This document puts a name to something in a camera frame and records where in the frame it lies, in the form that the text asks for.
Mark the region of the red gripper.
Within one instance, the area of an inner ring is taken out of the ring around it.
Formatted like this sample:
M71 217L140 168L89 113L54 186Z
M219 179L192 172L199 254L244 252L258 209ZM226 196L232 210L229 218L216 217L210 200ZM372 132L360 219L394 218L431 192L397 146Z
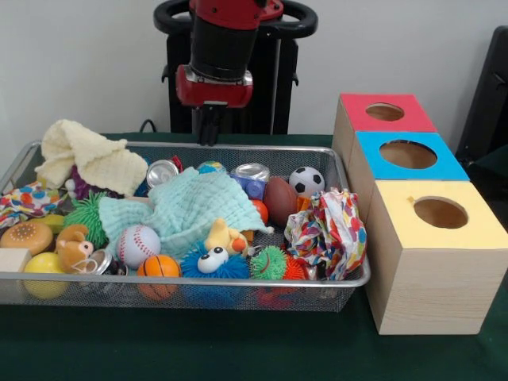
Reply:
M215 145L221 126L221 106L246 107L253 92L253 77L246 71L242 79L221 82L198 75L190 65L179 65L175 73L178 99L185 106L197 108L199 144ZM210 106L210 137L208 137L208 110Z

